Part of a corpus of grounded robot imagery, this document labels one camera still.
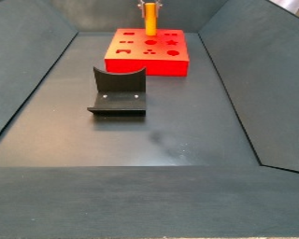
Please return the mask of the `silver red gripper finger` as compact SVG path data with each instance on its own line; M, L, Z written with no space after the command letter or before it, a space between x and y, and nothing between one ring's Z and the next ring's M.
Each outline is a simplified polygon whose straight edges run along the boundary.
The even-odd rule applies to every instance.
M158 16L160 8L161 8L161 0L156 0L156 16Z

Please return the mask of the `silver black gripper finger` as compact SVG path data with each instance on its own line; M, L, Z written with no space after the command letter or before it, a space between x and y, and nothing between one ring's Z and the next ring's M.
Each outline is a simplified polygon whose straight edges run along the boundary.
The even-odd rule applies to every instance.
M137 0L137 7L140 9L141 17L144 18L145 11L144 11L144 1L142 0Z

